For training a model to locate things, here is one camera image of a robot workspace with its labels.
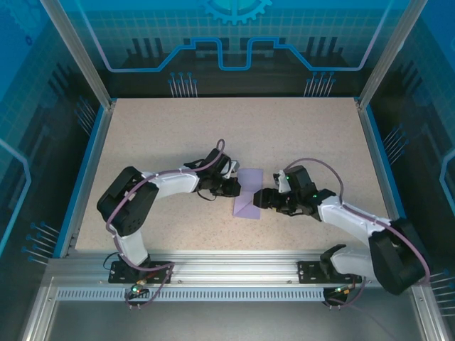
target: speckled tabletop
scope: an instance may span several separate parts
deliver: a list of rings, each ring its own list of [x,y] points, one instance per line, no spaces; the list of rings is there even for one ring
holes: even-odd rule
[[[344,200],[387,216],[352,98],[119,99],[97,168],[76,249],[114,250],[96,210],[103,192],[123,168],[174,169],[204,158],[219,138],[243,168],[262,168],[264,187],[272,174],[297,158],[332,165],[345,183]],[[333,175],[306,163],[319,189],[339,191]],[[232,216],[233,198],[214,202],[196,194],[157,200],[142,227],[149,249],[308,250],[360,245],[343,230],[311,217],[263,210],[260,220]]]

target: purple cloth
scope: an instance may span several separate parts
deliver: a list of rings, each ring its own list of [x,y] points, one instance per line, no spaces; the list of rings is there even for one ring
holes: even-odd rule
[[[253,195],[262,189],[262,173],[262,169],[252,168],[242,168],[237,172],[242,189],[234,200],[234,217],[260,219],[261,209],[253,205]]]

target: metal post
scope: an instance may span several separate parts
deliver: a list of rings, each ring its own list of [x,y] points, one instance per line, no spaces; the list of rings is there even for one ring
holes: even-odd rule
[[[410,0],[400,22],[397,24],[397,27],[390,37],[389,43],[385,46],[378,63],[371,72],[370,78],[368,78],[368,81],[359,96],[359,105],[361,108],[365,108],[370,103],[370,100],[373,98],[373,95],[384,79],[385,74],[400,51],[402,44],[410,34],[412,27],[419,18],[426,3],[427,0]]]
[[[81,69],[89,86],[92,88],[95,96],[100,101],[100,104],[109,109],[111,105],[111,97],[106,90],[105,85],[101,81],[100,75],[95,69],[87,51],[84,49],[82,41],[66,15],[65,10],[58,0],[40,0],[45,11],[48,13],[55,28],[59,32],[66,47],[75,59],[77,66]]]

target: blue edge trim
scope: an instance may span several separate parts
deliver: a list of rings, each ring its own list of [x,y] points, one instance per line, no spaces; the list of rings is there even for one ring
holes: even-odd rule
[[[98,129],[100,127],[100,122],[101,122],[103,111],[104,111],[104,108],[100,107],[100,110],[98,111],[97,119],[95,121],[95,125],[93,126],[94,133],[92,133],[92,135],[90,136],[90,140],[88,141],[87,149],[85,150],[85,155],[82,160],[82,164],[80,166],[79,174],[77,175],[76,184],[75,184],[73,193],[71,195],[70,204],[68,205],[68,209],[65,214],[65,219],[63,220],[63,224],[62,224],[62,229],[60,231],[60,235],[58,237],[58,241],[55,246],[53,258],[58,258],[58,255],[62,251],[63,244],[65,243],[65,237],[66,237],[66,234],[68,233],[68,229],[70,227],[71,217],[73,215],[73,211],[75,208],[77,196],[79,195],[79,192],[80,192],[80,187],[82,185],[82,179],[84,178],[85,171],[87,170],[88,161],[90,159],[90,155],[92,154],[93,145],[95,143],[95,138],[98,133]],[[390,184],[390,188],[392,190],[392,195],[395,200],[395,205],[397,207],[398,214],[400,215],[400,217],[406,217],[405,209],[403,208],[400,194],[398,193],[397,184],[395,182],[395,178],[393,177],[393,174],[392,174],[392,169],[390,167],[389,161],[385,154],[384,145],[382,144],[382,140],[381,140],[381,137],[379,134],[379,129],[376,124],[375,117],[373,116],[373,111],[371,110],[370,105],[367,106],[366,112],[368,115],[368,119],[370,120],[371,127],[373,129],[373,134],[375,136],[376,143],[378,144],[379,153],[380,153],[380,156],[382,159],[382,163],[384,164],[385,174],[387,176],[387,180],[388,180],[388,182]]]
[[[66,210],[65,219],[63,220],[62,229],[60,230],[60,234],[58,235],[57,244],[54,249],[53,258],[59,258],[59,255],[62,251],[63,245],[65,243],[66,234],[68,233],[68,229],[70,228],[70,221],[73,215],[76,200],[80,192],[80,188],[82,186],[82,180],[84,179],[85,172],[87,170],[88,161],[90,159],[90,155],[92,155],[93,145],[95,144],[95,139],[98,135],[98,129],[100,128],[101,118],[103,117],[103,111],[105,108],[100,106],[98,110],[97,118],[95,120],[95,124],[93,125],[92,134],[88,140],[87,148],[85,149],[84,158],[80,165],[79,174],[77,175],[76,183],[74,185],[74,190],[70,198],[70,203],[68,204],[68,209]]]
[[[379,134],[378,125],[376,124],[375,117],[373,116],[373,111],[371,110],[370,105],[368,105],[366,109],[368,119],[370,120],[371,128],[373,129],[376,144],[378,145],[379,154],[381,156],[382,163],[384,164],[385,175],[387,176],[387,181],[389,182],[390,189],[392,190],[392,196],[393,199],[395,200],[395,206],[397,208],[398,215],[400,217],[406,218],[405,209],[403,208],[400,194],[398,193],[397,183],[395,182],[395,178],[393,177],[392,169],[387,159],[387,154],[385,153],[384,144],[382,144],[382,139]]]

